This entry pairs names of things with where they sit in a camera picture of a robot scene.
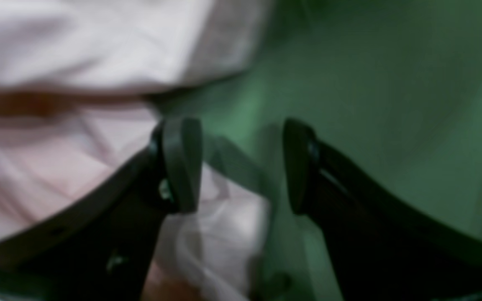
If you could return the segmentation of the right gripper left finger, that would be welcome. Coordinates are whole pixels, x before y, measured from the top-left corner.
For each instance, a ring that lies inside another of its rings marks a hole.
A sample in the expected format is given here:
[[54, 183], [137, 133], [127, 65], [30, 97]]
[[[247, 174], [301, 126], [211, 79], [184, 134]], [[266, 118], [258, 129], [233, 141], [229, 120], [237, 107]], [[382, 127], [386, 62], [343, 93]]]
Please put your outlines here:
[[203, 130], [162, 120], [101, 186], [0, 241], [0, 301], [137, 301], [162, 223], [197, 211]]

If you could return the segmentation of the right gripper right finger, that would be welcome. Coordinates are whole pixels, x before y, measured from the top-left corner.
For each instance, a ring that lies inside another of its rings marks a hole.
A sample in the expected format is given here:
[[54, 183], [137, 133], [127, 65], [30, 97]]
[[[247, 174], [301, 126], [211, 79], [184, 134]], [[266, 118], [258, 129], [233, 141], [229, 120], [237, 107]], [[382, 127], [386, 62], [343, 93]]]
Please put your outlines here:
[[345, 301], [482, 301], [482, 241], [388, 192], [305, 122], [282, 132], [294, 214], [323, 233]]

